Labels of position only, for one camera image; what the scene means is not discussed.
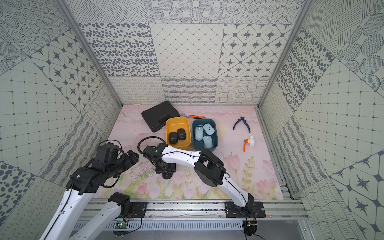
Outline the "black mouse blue mice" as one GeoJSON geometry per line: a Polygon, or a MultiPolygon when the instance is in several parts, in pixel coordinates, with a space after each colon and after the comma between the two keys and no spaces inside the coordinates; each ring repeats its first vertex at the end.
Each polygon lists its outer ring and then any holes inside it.
{"type": "Polygon", "coordinates": [[[182,129],[182,128],[178,129],[177,137],[178,137],[178,140],[184,141],[187,138],[185,129],[182,129]]]}

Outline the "large light blue mouse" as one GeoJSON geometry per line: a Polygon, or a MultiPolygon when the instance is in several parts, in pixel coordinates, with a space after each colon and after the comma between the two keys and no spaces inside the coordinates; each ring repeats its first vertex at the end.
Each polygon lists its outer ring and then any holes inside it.
{"type": "Polygon", "coordinates": [[[207,135],[211,136],[215,133],[215,128],[211,124],[205,124],[203,125],[203,129],[206,132],[207,135]]]}

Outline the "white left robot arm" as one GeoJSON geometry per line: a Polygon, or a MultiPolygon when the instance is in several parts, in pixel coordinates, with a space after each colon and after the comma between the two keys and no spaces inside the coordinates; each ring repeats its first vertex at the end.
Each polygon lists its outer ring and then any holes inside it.
{"type": "Polygon", "coordinates": [[[105,143],[97,147],[96,156],[85,166],[72,173],[66,185],[58,209],[44,230],[42,240],[94,240],[114,219],[126,219],[134,213],[131,198],[122,193],[114,193],[108,202],[75,235],[72,231],[83,210],[100,187],[106,188],[110,178],[120,175],[139,161],[139,154],[120,146],[105,143]]]}

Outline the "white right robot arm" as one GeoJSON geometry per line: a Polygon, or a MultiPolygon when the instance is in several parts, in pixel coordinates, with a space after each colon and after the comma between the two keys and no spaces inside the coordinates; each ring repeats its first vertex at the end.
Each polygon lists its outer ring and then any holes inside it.
{"type": "Polygon", "coordinates": [[[138,151],[156,167],[156,173],[161,174],[165,180],[176,172],[176,165],[189,167],[204,184],[218,187],[227,194],[238,208],[248,213],[254,210],[254,197],[232,180],[224,163],[210,150],[190,152],[160,143],[157,147],[146,146],[144,150],[138,145],[138,151]]]}

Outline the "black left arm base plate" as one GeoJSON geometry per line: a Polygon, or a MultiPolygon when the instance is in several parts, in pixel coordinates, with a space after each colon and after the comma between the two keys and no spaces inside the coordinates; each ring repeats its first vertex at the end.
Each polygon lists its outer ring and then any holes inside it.
{"type": "Polygon", "coordinates": [[[144,218],[148,202],[126,202],[121,206],[119,218],[144,218]]]}

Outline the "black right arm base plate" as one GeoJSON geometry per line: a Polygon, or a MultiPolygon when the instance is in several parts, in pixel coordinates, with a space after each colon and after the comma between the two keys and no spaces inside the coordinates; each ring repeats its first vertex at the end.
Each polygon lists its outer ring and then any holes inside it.
{"type": "Polygon", "coordinates": [[[266,212],[262,202],[253,202],[250,209],[238,207],[233,202],[225,202],[227,218],[265,218],[266,212]]]}

